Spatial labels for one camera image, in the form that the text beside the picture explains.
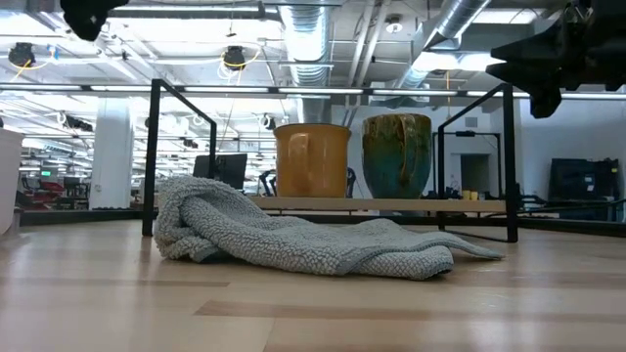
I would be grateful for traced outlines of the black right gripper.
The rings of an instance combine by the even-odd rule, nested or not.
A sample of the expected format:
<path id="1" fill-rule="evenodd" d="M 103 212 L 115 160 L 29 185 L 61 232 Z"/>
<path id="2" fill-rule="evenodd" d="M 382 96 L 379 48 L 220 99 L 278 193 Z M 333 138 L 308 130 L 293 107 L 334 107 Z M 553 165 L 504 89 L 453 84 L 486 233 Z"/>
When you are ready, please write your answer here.
<path id="1" fill-rule="evenodd" d="M 602 85 L 608 92 L 625 84 L 625 0 L 571 1 L 561 14 L 562 85 Z M 493 48 L 490 55 L 506 62 L 549 62 L 559 56 L 560 25 Z M 515 63 L 489 65 L 485 71 L 529 95 L 530 113 L 550 117 L 561 103 L 559 82 L 549 70 Z"/>

